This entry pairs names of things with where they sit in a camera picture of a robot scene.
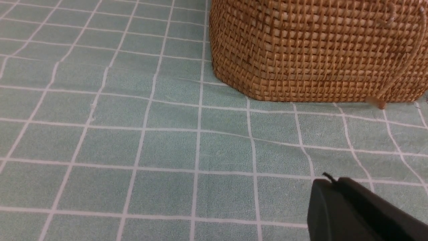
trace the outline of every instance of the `green square tile pattern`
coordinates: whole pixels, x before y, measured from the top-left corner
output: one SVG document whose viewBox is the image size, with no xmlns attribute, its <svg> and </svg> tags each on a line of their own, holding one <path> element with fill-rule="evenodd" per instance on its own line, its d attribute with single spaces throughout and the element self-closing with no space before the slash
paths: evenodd
<svg viewBox="0 0 428 241">
<path fill-rule="evenodd" d="M 126 207 L 122 241 L 308 241 L 269 224 L 306 224 L 311 172 L 369 175 L 428 223 L 428 93 L 390 104 L 388 122 L 365 103 L 247 99 L 213 73 L 211 1 L 172 2 L 21 0 L 0 21 L 0 54 L 25 44 L 0 57 L 0 240 L 39 239 L 59 198 L 47 241 L 116 240 Z"/>
</svg>

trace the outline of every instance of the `basket handle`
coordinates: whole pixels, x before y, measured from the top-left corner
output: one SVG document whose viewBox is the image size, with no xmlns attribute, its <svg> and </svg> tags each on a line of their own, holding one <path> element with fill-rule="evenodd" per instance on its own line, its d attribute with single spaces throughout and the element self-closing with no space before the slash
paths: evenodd
<svg viewBox="0 0 428 241">
<path fill-rule="evenodd" d="M 393 15 L 391 16 L 391 18 L 384 22 L 384 24 L 391 24 L 394 19 L 395 19 L 395 6 L 392 8 L 393 10 Z M 395 74 L 395 77 L 388 82 L 377 94 L 376 96 L 368 96 L 366 98 L 366 102 L 370 102 L 373 103 L 375 102 L 376 105 L 380 108 L 380 109 L 384 109 L 386 106 L 386 102 L 381 100 L 381 97 L 397 82 L 397 80 L 401 77 L 401 75 L 403 75 L 403 73 L 407 70 L 407 68 L 410 66 L 410 64 L 412 63 L 413 59 L 415 58 L 418 50 L 420 49 L 423 39 L 425 37 L 425 33 L 426 33 L 426 28 L 427 28 L 427 15 L 426 15 L 426 11 L 424 9 L 423 6 L 419 7 L 419 13 L 421 15 L 421 20 L 420 20 L 420 29 L 421 32 L 418 36 L 418 39 L 416 41 L 416 44 L 414 45 L 414 48 L 412 49 L 412 51 L 410 52 L 410 55 L 406 61 L 406 63 L 403 65 L 403 67 L 397 72 L 397 74 Z"/>
</svg>

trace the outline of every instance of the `black device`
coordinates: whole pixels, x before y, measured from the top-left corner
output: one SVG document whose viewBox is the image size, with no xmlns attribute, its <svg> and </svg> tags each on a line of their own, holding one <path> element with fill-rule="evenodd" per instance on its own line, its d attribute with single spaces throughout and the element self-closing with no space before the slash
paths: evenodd
<svg viewBox="0 0 428 241">
<path fill-rule="evenodd" d="M 351 178 L 315 179 L 308 210 L 311 241 L 428 241 L 428 225 Z"/>
</svg>

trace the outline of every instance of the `fabric surface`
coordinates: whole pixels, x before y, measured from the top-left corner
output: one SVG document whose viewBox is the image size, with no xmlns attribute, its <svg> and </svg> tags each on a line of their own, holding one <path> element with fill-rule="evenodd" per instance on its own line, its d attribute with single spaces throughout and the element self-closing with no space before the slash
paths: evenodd
<svg viewBox="0 0 428 241">
<path fill-rule="evenodd" d="M 216 79 L 209 1 L 0 0 L 0 241 L 307 241 L 311 180 L 428 223 L 428 103 Z"/>
</svg>

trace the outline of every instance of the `wicker basket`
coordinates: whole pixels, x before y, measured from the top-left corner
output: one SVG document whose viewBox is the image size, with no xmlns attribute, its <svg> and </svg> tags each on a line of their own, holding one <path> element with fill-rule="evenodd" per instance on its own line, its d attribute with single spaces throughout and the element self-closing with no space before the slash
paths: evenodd
<svg viewBox="0 0 428 241">
<path fill-rule="evenodd" d="M 425 1 L 212 0 L 214 73 L 264 101 L 411 102 L 428 90 Z"/>
</svg>

